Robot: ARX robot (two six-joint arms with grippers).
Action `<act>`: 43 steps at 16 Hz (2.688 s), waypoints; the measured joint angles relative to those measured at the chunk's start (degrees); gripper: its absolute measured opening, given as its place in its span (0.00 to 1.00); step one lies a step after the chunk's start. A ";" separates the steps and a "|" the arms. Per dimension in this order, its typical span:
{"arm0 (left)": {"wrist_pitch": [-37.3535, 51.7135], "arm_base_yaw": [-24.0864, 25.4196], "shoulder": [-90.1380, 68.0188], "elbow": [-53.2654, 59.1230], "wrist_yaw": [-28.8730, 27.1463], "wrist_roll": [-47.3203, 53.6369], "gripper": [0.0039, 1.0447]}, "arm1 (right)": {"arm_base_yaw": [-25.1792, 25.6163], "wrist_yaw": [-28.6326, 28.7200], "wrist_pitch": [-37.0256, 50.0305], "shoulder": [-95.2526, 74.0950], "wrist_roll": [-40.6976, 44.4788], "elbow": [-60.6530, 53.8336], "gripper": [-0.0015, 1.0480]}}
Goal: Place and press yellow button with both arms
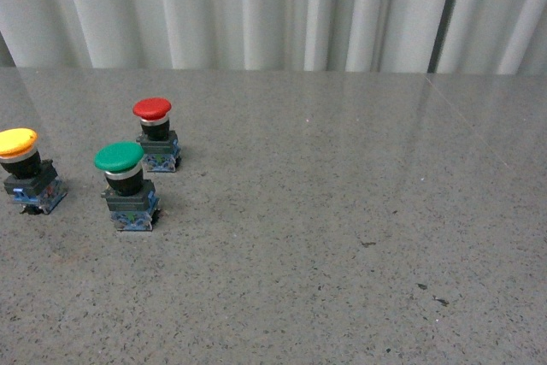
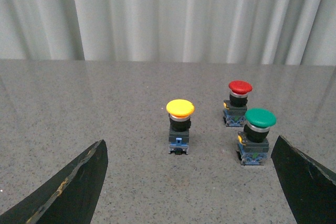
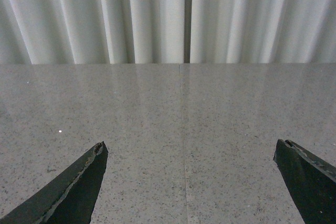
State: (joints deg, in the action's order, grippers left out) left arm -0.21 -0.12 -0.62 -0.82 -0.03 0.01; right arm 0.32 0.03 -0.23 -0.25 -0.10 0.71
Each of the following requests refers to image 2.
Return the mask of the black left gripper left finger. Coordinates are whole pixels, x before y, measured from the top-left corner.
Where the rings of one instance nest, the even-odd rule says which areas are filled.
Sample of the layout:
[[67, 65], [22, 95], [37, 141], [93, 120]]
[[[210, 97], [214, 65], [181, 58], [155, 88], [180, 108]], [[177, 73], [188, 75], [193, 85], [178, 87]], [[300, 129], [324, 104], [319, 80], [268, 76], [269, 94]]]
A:
[[107, 166], [107, 146], [100, 140], [3, 213], [1, 223], [91, 223]]

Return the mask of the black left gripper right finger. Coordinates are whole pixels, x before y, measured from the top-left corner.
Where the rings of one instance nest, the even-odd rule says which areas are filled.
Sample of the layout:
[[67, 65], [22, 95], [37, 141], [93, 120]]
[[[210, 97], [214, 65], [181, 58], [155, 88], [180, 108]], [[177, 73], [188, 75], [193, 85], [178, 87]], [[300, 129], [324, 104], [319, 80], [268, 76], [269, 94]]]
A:
[[278, 136], [271, 154], [297, 223], [335, 223], [335, 172]]

